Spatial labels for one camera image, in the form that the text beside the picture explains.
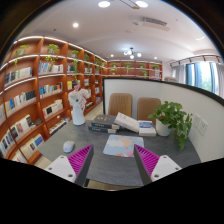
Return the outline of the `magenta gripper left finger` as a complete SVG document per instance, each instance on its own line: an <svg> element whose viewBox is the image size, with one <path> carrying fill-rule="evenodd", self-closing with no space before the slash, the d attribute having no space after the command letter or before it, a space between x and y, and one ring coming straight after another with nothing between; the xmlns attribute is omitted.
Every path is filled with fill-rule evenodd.
<svg viewBox="0 0 224 224"><path fill-rule="evenodd" d="M83 186L93 155L93 146L89 145L69 156L60 155L46 168L46 171Z"/></svg>

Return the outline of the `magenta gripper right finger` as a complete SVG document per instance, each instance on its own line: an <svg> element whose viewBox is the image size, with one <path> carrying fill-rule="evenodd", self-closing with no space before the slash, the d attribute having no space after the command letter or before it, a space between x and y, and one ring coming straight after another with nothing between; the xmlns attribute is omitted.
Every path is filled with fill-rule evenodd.
<svg viewBox="0 0 224 224"><path fill-rule="evenodd" d="M144 185L181 170L168 155L158 156L139 145L134 145L134 158Z"/></svg>

